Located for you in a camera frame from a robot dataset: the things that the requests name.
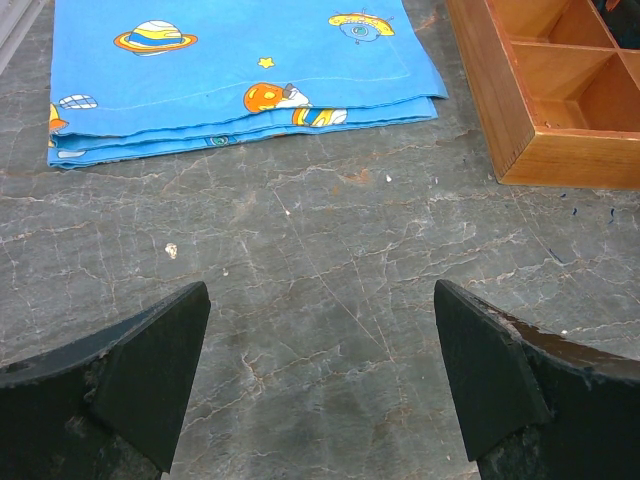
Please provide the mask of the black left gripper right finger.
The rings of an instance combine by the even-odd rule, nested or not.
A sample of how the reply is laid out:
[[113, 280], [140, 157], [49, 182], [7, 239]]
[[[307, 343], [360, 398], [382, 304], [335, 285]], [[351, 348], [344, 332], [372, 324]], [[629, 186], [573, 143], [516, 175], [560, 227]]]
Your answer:
[[638, 478], [638, 361], [542, 330], [449, 280], [436, 282], [434, 308], [482, 478]]

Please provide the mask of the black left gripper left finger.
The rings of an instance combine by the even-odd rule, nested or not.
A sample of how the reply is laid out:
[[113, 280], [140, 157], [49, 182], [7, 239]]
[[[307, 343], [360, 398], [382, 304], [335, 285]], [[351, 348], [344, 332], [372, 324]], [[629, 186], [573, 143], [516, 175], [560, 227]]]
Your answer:
[[210, 308], [206, 285], [194, 282], [119, 323], [2, 367], [2, 478], [169, 472]]

